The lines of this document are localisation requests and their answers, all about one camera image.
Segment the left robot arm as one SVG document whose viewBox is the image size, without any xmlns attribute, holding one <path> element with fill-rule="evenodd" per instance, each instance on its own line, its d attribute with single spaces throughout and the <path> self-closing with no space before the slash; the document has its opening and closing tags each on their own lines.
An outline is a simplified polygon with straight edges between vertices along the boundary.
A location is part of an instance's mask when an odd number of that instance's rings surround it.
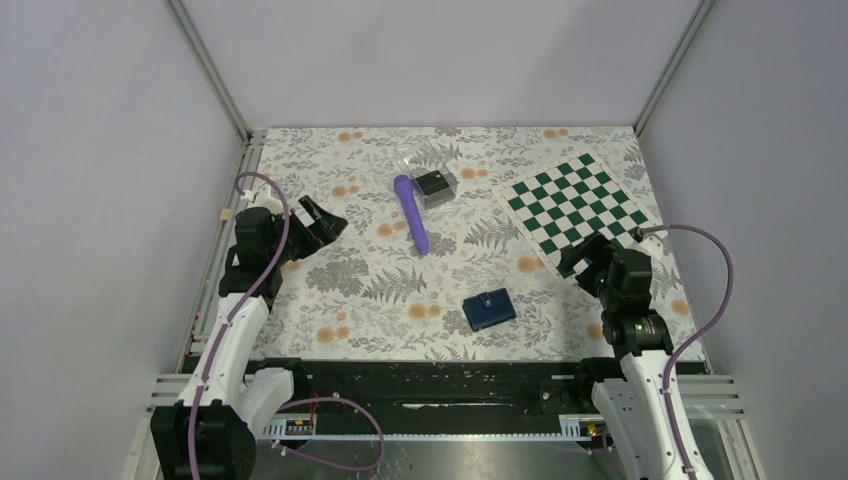
<svg viewBox="0 0 848 480">
<path fill-rule="evenodd" d="M 349 225 L 308 196 L 299 204 L 310 224 L 275 198 L 252 201 L 234 217 L 210 340 L 177 400 L 156 407 L 150 421 L 166 479 L 249 478 L 257 438 L 277 409 L 296 411 L 309 401 L 308 381 L 282 367 L 244 380 L 283 284 L 282 266 L 329 246 Z"/>
</svg>

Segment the clear plastic card box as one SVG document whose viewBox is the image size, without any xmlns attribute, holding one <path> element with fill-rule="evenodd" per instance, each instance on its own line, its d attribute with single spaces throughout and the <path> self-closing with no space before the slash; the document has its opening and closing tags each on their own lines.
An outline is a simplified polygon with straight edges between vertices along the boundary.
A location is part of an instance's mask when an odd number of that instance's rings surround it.
<svg viewBox="0 0 848 480">
<path fill-rule="evenodd" d="M 457 179 L 445 157 L 428 140 L 396 145 L 396 161 L 411 180 L 419 203 L 434 209 L 456 198 Z"/>
</svg>

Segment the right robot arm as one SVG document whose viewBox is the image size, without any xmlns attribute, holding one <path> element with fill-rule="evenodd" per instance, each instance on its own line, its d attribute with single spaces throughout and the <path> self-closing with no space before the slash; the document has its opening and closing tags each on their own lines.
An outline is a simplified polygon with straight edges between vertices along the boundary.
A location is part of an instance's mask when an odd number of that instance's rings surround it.
<svg viewBox="0 0 848 480">
<path fill-rule="evenodd" d="M 558 265 L 602 307 L 610 357 L 581 360 L 573 396 L 599 412 L 604 441 L 617 449 L 628 479 L 709 479 L 683 404 L 674 347 L 663 317 L 652 307 L 652 259 L 592 233 L 561 251 Z"/>
</svg>

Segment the navy blue card holder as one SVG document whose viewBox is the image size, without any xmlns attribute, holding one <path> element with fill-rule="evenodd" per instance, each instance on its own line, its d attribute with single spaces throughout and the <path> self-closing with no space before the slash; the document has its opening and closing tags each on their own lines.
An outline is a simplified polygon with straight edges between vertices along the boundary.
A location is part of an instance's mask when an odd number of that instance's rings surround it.
<svg viewBox="0 0 848 480">
<path fill-rule="evenodd" d="M 482 292 L 466 298 L 462 302 L 462 310 L 473 332 L 517 317 L 516 309 L 506 288 Z"/>
</svg>

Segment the purple plastic handle tool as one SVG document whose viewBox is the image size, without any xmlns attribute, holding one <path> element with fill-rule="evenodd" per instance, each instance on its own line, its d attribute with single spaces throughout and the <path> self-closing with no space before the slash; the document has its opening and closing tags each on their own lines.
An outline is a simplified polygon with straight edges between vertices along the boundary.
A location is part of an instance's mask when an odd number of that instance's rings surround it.
<svg viewBox="0 0 848 480">
<path fill-rule="evenodd" d="M 430 253 L 430 244 L 415 200 L 412 181 L 406 175 L 398 175 L 394 179 L 393 186 L 406 217 L 413 243 L 419 254 L 425 256 Z"/>
</svg>

